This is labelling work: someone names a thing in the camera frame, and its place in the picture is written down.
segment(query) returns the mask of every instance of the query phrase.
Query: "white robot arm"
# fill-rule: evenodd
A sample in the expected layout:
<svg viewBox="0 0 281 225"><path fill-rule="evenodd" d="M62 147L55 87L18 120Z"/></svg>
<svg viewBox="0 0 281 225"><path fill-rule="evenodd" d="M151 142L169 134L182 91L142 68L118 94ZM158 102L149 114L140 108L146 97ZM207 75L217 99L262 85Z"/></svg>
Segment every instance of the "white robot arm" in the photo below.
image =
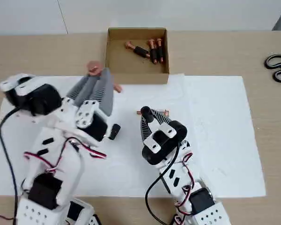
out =
<svg viewBox="0 0 281 225"><path fill-rule="evenodd" d="M148 205L150 189L158 180L162 180L168 193L176 200L177 214L172 224L230 225L223 204L214 199L207 187L207 179L202 174L198 177L192 174L192 150L185 140L186 127L148 106L140 112L140 130L144 143L142 155L161 174L146 193L146 205L151 215L166 225L153 214Z"/></svg>
<svg viewBox="0 0 281 225"><path fill-rule="evenodd" d="M113 140L120 126L108 123L113 104L113 79L105 68L84 76L61 98L43 77L20 74L0 89L20 113L43 127L30 151L29 169L16 214L18 225L99 225L91 205L73 198L84 172L82 151L93 158L106 155L94 148L104 137Z"/></svg>

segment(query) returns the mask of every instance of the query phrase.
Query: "open cardboard box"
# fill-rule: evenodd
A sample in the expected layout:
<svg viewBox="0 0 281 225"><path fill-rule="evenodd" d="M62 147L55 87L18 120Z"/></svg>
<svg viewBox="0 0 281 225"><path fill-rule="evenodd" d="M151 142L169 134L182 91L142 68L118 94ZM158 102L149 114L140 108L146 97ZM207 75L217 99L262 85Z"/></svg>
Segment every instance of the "open cardboard box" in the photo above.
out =
<svg viewBox="0 0 281 225"><path fill-rule="evenodd" d="M149 39L163 39L164 62L153 64L150 59L125 48L125 42L149 51ZM109 28L105 66L120 84L166 84L169 78L168 40L165 28Z"/></svg>

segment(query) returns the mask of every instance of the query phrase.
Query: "copper screw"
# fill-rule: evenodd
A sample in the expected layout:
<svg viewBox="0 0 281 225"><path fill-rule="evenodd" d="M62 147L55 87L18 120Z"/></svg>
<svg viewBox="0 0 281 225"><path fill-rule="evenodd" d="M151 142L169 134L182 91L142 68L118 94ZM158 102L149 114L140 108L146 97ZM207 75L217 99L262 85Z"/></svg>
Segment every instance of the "copper screw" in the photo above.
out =
<svg viewBox="0 0 281 225"><path fill-rule="evenodd" d="M126 43L125 43L125 47L127 48L127 49L131 49L131 50L134 50L135 49L135 46L133 45L133 44L131 44L131 41L127 41ZM146 54L146 57L148 58L148 59L150 59L150 54Z"/></svg>
<svg viewBox="0 0 281 225"><path fill-rule="evenodd" d="M126 47L127 49L131 49L131 50L134 50L134 49L135 49L135 46L134 46L133 44L131 44L131 41L127 41L127 42L125 43L125 47Z"/></svg>
<svg viewBox="0 0 281 225"><path fill-rule="evenodd" d="M157 44L158 44L158 47L162 47L162 45L161 45L161 41L162 41L162 39L161 39L161 38L158 38L158 39L157 39ZM161 63L163 63L163 57L160 57L160 62L161 62Z"/></svg>
<svg viewBox="0 0 281 225"><path fill-rule="evenodd" d="M157 110L157 111L162 112L167 117L169 117L169 115L170 115L170 111L166 110L166 109L165 110L160 109L160 110ZM141 112L140 111L136 111L136 114L137 115L141 115Z"/></svg>
<svg viewBox="0 0 281 225"><path fill-rule="evenodd" d="M156 44L155 44L155 40L154 39L150 39L149 40L149 46L151 49L156 49Z"/></svg>

